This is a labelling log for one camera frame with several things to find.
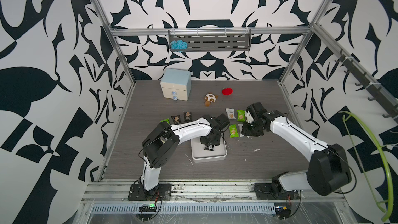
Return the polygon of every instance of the blue yarn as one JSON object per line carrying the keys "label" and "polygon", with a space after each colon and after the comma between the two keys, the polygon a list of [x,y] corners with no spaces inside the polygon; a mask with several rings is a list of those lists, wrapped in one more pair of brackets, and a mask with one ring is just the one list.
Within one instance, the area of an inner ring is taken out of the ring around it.
{"label": "blue yarn", "polygon": [[186,50],[188,48],[188,43],[182,40],[173,41],[170,43],[172,50]]}

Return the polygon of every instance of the white snack packet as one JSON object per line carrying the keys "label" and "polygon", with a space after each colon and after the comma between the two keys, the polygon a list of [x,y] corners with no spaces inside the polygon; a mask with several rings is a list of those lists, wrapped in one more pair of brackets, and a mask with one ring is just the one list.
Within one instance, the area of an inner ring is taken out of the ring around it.
{"label": "white snack packet", "polygon": [[226,115],[228,116],[229,119],[236,119],[235,117],[235,109],[233,108],[226,108]]}
{"label": "white snack packet", "polygon": [[244,135],[242,134],[243,124],[238,124],[238,127],[239,127],[239,137],[244,137]]}

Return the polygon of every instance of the white tray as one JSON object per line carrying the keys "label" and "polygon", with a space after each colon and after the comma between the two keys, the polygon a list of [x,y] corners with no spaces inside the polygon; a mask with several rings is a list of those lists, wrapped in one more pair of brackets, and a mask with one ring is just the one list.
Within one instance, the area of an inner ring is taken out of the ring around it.
{"label": "white tray", "polygon": [[205,145],[201,144],[200,137],[191,140],[192,159],[195,163],[224,160],[227,154],[224,140],[220,140],[219,146],[214,146],[214,151],[205,150]]}

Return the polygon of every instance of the drawer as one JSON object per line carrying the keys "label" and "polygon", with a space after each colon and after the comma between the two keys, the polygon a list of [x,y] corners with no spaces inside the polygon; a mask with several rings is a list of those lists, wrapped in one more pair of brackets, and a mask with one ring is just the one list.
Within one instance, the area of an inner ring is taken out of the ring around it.
{"label": "drawer", "polygon": [[187,101],[188,100],[188,94],[184,90],[178,90],[178,89],[171,89],[171,88],[162,87],[162,92],[163,92],[163,96],[165,98],[172,99],[173,98],[173,92],[176,92],[177,93],[177,98],[179,100],[182,100],[182,101]]}
{"label": "drawer", "polygon": [[162,88],[169,88],[169,89],[178,89],[178,90],[187,90],[187,86],[183,84],[176,84],[176,83],[170,83],[170,82],[160,82],[160,86]]}

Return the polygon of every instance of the black and white patterned wall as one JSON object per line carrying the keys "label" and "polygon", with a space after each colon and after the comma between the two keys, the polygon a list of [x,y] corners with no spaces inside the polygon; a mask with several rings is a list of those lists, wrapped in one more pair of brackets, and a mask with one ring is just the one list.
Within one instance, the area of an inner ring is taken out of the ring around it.
{"label": "black and white patterned wall", "polygon": [[131,83],[89,0],[0,0],[2,223],[73,219]]}
{"label": "black and white patterned wall", "polygon": [[[277,27],[308,25],[322,0],[100,0],[113,28]],[[136,79],[166,67],[195,79],[279,79],[301,35],[256,35],[247,52],[169,52],[165,37],[121,37]]]}
{"label": "black and white patterned wall", "polygon": [[[397,91],[398,62],[398,0],[334,0],[322,19],[322,26],[363,65],[395,97]],[[373,200],[365,176],[359,168],[351,140],[339,111],[350,111],[360,117],[376,135],[380,144],[398,143],[398,126],[391,118],[384,118],[384,109],[346,68],[335,62],[337,57],[316,35],[285,82],[290,100],[303,128],[313,136],[331,144],[338,143],[348,151],[348,162],[358,179],[356,189],[345,197],[360,223],[381,224],[384,215]],[[371,139],[359,124],[350,118],[347,126],[353,135],[356,148],[376,199],[388,199],[388,188],[381,157]],[[383,148],[388,160],[394,185],[394,203],[398,205],[398,148]],[[353,182],[343,187],[348,191]],[[385,223],[398,223],[394,210]]]}

